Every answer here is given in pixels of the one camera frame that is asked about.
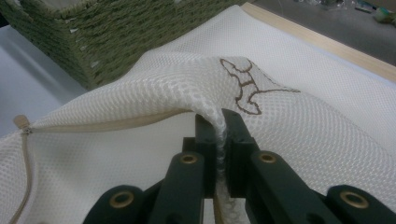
white textured cloth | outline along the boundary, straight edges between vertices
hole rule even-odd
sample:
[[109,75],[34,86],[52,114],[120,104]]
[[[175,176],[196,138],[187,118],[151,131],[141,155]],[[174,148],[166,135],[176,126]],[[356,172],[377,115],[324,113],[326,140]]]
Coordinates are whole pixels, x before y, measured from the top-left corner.
[[[396,86],[231,7],[32,125],[33,187],[20,223],[81,223],[106,190],[148,188],[194,136],[193,113],[182,112],[209,120],[221,146],[222,108],[310,188],[352,185],[396,211]],[[1,139],[0,223],[23,198],[21,155],[18,133]],[[221,184],[218,194],[226,223],[248,222]],[[205,223],[211,211],[207,202]]]

green object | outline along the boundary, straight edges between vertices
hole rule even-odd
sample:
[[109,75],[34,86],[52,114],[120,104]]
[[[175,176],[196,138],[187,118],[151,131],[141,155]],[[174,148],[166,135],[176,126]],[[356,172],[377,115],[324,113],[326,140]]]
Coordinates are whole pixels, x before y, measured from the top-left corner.
[[81,0],[56,9],[0,0],[12,27],[91,90],[124,75],[140,56],[246,0]]

wooden strip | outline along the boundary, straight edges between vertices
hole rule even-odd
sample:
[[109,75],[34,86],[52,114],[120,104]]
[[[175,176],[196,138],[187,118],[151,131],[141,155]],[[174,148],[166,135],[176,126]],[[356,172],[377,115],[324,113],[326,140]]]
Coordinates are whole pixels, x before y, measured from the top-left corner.
[[309,30],[295,22],[288,21],[276,14],[269,12],[250,3],[242,5],[242,9],[253,18],[263,21],[276,29],[294,35],[320,49],[324,49],[338,57],[356,64],[372,73],[375,73],[387,80],[396,82],[396,67],[384,63],[370,55],[362,53],[325,35]]

basket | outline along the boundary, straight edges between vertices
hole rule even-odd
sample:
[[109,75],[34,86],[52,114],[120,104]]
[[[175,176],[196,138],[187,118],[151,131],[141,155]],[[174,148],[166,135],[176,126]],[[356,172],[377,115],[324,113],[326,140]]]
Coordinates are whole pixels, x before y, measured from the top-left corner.
[[159,47],[243,0],[81,0],[57,9],[0,0],[12,27],[88,90],[124,75]]

embroidered logo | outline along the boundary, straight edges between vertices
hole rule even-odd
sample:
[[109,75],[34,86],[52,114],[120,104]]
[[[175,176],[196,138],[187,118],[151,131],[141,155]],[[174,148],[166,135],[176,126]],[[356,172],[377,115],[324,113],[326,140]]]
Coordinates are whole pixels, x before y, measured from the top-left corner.
[[231,63],[225,59],[220,59],[221,65],[227,70],[230,77],[235,77],[238,81],[238,86],[240,88],[239,95],[235,97],[235,103],[240,110],[249,115],[260,115],[262,113],[259,105],[252,101],[254,95],[259,93],[267,93],[270,91],[291,91],[300,92],[291,88],[287,88],[275,83],[271,78],[264,74],[260,69],[261,75],[265,77],[262,90],[256,84],[250,71],[253,65],[256,66],[250,60],[249,66],[246,69],[237,68],[234,63]]

